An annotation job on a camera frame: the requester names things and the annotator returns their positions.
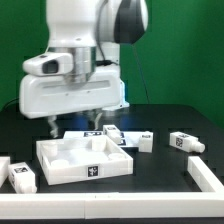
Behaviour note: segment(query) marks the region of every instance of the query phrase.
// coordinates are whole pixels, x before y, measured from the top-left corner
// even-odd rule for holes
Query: black table
[[[89,115],[84,113],[59,116],[60,138],[65,131],[90,130],[89,121]],[[134,159],[133,175],[48,186],[36,157],[36,141],[51,139],[50,127],[44,118],[29,120],[22,116],[18,105],[12,105],[0,113],[0,156],[10,156],[12,163],[26,162],[37,176],[38,193],[200,192],[187,172],[189,155],[200,156],[224,184],[224,131],[194,108],[182,105],[132,105],[128,110],[104,115],[99,122],[99,130],[105,124],[114,124],[121,131],[154,133],[152,153],[139,153],[136,148],[126,149]],[[206,150],[203,154],[189,154],[169,146],[169,133],[174,131],[198,137]],[[0,193],[14,193],[8,181]],[[32,223],[224,223],[224,218],[32,220]]]

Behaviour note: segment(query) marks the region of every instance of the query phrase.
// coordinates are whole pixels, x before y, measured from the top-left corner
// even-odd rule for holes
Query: black cable
[[[143,86],[144,86],[145,95],[147,97],[147,102],[148,102],[148,104],[150,104],[149,94],[148,94],[148,90],[147,90],[147,86],[146,86],[145,77],[143,75],[142,66],[141,66],[141,63],[140,63],[140,60],[139,60],[139,57],[138,57],[138,52],[137,52],[136,47],[134,45],[132,45],[132,49],[133,49],[133,52],[134,52],[134,55],[135,55],[137,65],[138,65],[139,74],[141,76],[142,83],[143,83]]]
[[[15,98],[15,99],[12,99],[10,100],[9,102],[7,102],[1,109],[1,111],[4,111],[11,103],[15,102],[15,101],[18,101],[19,98]]]
[[[102,46],[100,44],[100,19],[102,16],[103,8],[106,6],[107,3],[108,3],[108,0],[104,0],[103,3],[101,4],[100,9],[99,9],[97,24],[96,24],[96,43],[97,43],[99,51],[102,55],[103,61],[106,61],[106,58],[105,58],[105,54],[103,52]]]
[[[96,66],[108,66],[108,65],[118,65],[118,63],[113,62],[111,60],[104,60],[104,61],[96,61]]]

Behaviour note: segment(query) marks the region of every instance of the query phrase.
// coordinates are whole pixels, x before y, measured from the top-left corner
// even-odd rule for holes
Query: white robot
[[[53,122],[60,114],[125,106],[120,67],[108,60],[107,52],[121,43],[135,43],[145,33],[145,0],[46,3],[48,49],[23,64],[28,75],[20,86],[21,113],[28,118],[49,117]],[[104,51],[103,43],[116,45]]]

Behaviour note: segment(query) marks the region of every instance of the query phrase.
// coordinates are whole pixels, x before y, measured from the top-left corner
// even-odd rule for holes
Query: small white cube
[[[55,141],[48,142],[43,144],[43,148],[45,149],[46,156],[54,157],[58,154],[58,145]]]
[[[107,139],[106,136],[92,137],[92,150],[96,152],[103,152],[106,149]]]
[[[35,174],[26,163],[17,163],[8,166],[9,181],[16,193],[31,194],[37,192]]]
[[[153,133],[143,132],[139,138],[139,152],[152,152],[153,147]]]
[[[103,134],[107,135],[116,144],[121,143],[121,132],[115,125],[104,125]]]

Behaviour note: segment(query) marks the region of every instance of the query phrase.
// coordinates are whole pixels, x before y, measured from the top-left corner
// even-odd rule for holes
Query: black panel
[[[141,2],[139,0],[123,0],[115,21],[115,42],[133,44],[144,33]]]
[[[56,60],[48,61],[43,64],[42,71],[44,74],[55,74],[58,73],[59,64]]]

